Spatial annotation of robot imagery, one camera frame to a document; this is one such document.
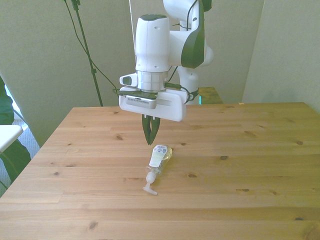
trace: white wall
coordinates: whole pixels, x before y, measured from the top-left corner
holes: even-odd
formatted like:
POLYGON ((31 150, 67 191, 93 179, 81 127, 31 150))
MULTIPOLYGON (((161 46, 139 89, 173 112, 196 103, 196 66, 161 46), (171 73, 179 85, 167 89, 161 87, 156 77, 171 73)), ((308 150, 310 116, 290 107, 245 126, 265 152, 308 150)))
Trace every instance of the white wall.
MULTIPOLYGON (((135 71, 129 0, 80 2, 91 57, 119 87, 119 77, 135 71)), ((73 107, 99 106, 63 1, 1 0, 0 32, 0 74, 40 146, 73 107)), ((97 80, 104 105, 117 105, 111 85, 99 73, 97 80)))
POLYGON ((305 102, 320 113, 319 0, 265 1, 243 102, 305 102))
MULTIPOLYGON (((130 2, 134 32, 141 15, 168 15, 161 0, 130 2)), ((205 38, 214 59, 196 69, 199 86, 215 87, 224 103, 242 100, 263 5, 264 0, 213 0, 213 8, 204 14, 205 38)))

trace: bottle label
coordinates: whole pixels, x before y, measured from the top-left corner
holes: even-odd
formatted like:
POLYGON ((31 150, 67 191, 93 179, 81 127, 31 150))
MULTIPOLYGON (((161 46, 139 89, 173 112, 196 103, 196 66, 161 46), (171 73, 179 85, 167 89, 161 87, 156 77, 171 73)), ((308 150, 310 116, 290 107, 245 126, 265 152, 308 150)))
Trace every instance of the bottle label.
POLYGON ((162 145, 155 146, 152 151, 152 156, 151 156, 149 166, 154 168, 159 167, 167 151, 168 149, 166 146, 162 146, 162 145))

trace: wood knot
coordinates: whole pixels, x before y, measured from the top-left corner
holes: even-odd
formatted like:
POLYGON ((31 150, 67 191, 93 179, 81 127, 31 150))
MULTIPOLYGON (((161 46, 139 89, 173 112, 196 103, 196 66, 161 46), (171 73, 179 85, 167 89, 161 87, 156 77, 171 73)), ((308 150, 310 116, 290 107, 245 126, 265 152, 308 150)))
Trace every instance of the wood knot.
POLYGON ((188 174, 188 177, 189 177, 189 178, 196 178, 197 175, 195 175, 195 174, 193 174, 193 173, 189 173, 189 174, 188 174))
POLYGON ((128 177, 127 178, 129 181, 142 181, 143 180, 143 178, 140 178, 140 177, 128 177))
POLYGON ((98 222, 97 221, 93 221, 90 223, 89 225, 89 230, 93 230, 98 226, 98 222))
POLYGON ((255 135, 254 133, 250 132, 250 131, 244 131, 245 134, 250 135, 251 137, 256 137, 257 135, 255 135))
POLYGON ((293 121, 293 120, 290 119, 290 118, 286 118, 286 120, 287 120, 288 122, 290 122, 290 123, 295 123, 295 121, 293 121))

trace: black stand pole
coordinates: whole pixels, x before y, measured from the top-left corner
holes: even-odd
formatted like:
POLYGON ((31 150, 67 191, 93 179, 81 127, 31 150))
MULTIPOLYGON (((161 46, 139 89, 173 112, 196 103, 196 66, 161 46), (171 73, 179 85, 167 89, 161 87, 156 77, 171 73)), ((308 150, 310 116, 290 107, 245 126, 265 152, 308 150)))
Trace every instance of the black stand pole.
POLYGON ((83 37, 83 42, 84 42, 86 54, 87 54, 88 59, 89 59, 89 63, 90 63, 90 67, 91 67, 91 73, 92 73, 92 76, 93 76, 96 93, 98 94, 100 106, 103 107, 104 105, 103 105, 103 103, 102 103, 102 99, 101 99, 101 95, 100 95, 100 91, 99 91, 99 87, 98 87, 98 82, 97 82, 97 78, 96 78, 97 70, 93 67, 93 64, 92 64, 92 60, 91 60, 90 53, 89 53, 89 48, 88 48, 87 41, 86 41, 85 32, 84 32, 84 29, 83 29, 83 27, 82 27, 80 15, 79 15, 78 5, 80 5, 80 0, 71 0, 71 2, 72 2, 73 9, 74 9, 75 12, 76 12, 76 16, 77 16, 77 18, 78 18, 79 25, 80 25, 80 28, 81 28, 81 33, 82 33, 82 37, 83 37))

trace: lotion bottle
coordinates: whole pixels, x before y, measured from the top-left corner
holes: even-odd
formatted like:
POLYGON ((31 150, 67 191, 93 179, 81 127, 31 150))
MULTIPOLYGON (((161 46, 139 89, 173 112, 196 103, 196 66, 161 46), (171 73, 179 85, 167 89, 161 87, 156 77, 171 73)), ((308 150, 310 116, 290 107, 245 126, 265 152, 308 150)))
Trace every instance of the lotion bottle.
POLYGON ((157 145, 153 148, 152 156, 150 159, 149 166, 147 166, 146 172, 146 182, 147 184, 143 188, 146 192, 157 195, 157 192, 150 188, 150 184, 152 184, 158 175, 160 175, 168 160, 171 158, 172 148, 166 145, 157 145))

